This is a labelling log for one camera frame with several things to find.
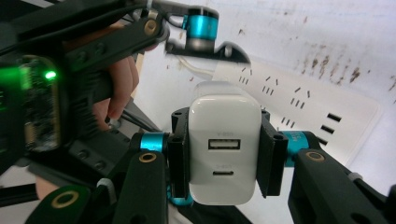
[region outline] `black plastic part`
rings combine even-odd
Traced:
[[[38,200],[35,184],[0,189],[0,207]]]
[[[28,217],[26,224],[80,223],[90,198],[89,189],[82,186],[56,189],[38,205]]]
[[[383,210],[385,206],[385,201],[387,200],[387,197],[384,195],[380,194],[378,191],[370,187],[366,182],[364,182],[362,179],[355,179],[353,181],[358,187],[358,189],[361,191],[362,194],[370,201],[370,203],[378,210]]]
[[[23,1],[15,1],[15,0],[0,1],[0,8],[7,9],[7,10],[2,10],[2,12],[0,13],[0,21],[12,21],[15,18],[26,15],[27,13],[31,13],[33,11],[41,9],[41,7],[38,7],[36,5]]]
[[[306,137],[306,140],[308,141],[309,148],[314,148],[314,149],[322,149],[320,147],[319,140],[317,137],[311,133],[311,132],[303,132],[303,134]]]
[[[180,206],[178,212],[194,224],[250,224],[247,217],[235,206],[204,205]]]
[[[25,152],[21,74],[16,66],[0,67],[0,175]]]
[[[278,196],[288,153],[288,138],[278,133],[268,121],[269,113],[262,111],[259,156],[256,179],[262,197]]]
[[[99,73],[68,74],[65,78],[70,81],[70,83],[62,82],[66,85],[67,90],[64,91],[67,92],[70,101],[67,103],[67,108],[63,110],[69,116],[62,123],[67,133],[62,134],[69,134],[71,139],[92,138],[100,132],[92,113],[93,93],[99,80]]]
[[[103,101],[113,96],[113,80],[108,72],[99,72],[96,88],[93,90],[94,103]]]
[[[191,56],[233,63],[250,63],[250,59],[246,53],[234,43],[229,42],[224,42],[218,49],[215,49],[214,52],[206,52],[185,49],[184,46],[178,44],[176,41],[168,40],[165,45],[165,51],[168,54],[182,56]]]
[[[142,142],[142,137],[144,133],[135,133],[131,138],[131,143],[129,144],[129,150],[134,153],[138,153],[140,151],[140,144]]]
[[[12,25],[16,27],[20,40],[24,40],[82,23],[124,5],[125,0],[67,0],[17,18],[12,22]],[[105,28],[120,17],[122,15],[81,27],[79,30],[71,32],[70,35],[73,36],[70,37],[81,36]]]
[[[170,135],[170,133],[163,134],[163,155],[165,156],[165,159],[167,161],[168,161],[168,150],[169,150],[169,148],[168,148],[169,135]]]
[[[316,159],[318,153],[324,160]],[[303,149],[296,157],[289,209],[294,223],[388,223],[340,164],[315,149]]]
[[[76,184],[94,189],[103,177],[62,149],[30,153],[23,160],[29,162],[29,172],[60,187]]]
[[[396,223],[396,185],[390,188],[389,196],[385,203],[384,216],[389,221]]]
[[[147,153],[155,155],[153,161],[142,161]],[[155,151],[132,157],[112,223],[167,223],[165,164]]]
[[[189,196],[190,142],[188,115],[188,107],[179,109],[172,114],[174,134],[169,136],[167,143],[171,194],[174,198],[187,199]]]
[[[99,174],[108,175],[128,150],[129,141],[118,130],[100,132],[84,141],[74,141],[69,153]]]
[[[10,23],[0,22],[0,30],[0,52],[18,43],[18,36]]]
[[[141,19],[108,35],[67,52],[65,55],[72,73],[96,71],[111,65],[133,52],[153,46],[162,37],[163,18],[158,15],[156,28],[151,35],[145,33],[145,25],[151,19]]]

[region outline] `white wall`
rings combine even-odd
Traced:
[[[381,193],[388,194],[389,187],[396,184],[395,1],[191,0],[183,3],[204,5],[219,12],[217,46],[232,41],[255,59],[297,77],[309,77],[376,100],[383,109],[382,117],[348,168],[363,175]],[[179,39],[182,35],[177,31],[172,36]],[[156,50],[147,54],[136,104],[157,120],[159,127],[167,129],[169,112],[188,105],[193,85],[202,79],[193,78],[176,59],[164,58],[159,53],[163,50],[161,46]],[[214,66],[198,64],[210,69]],[[286,189],[290,187],[290,177],[285,176]],[[243,210],[255,222],[290,222],[286,217],[286,197],[283,195],[278,201],[284,203],[285,209],[269,205],[276,203],[273,199],[255,198]]]

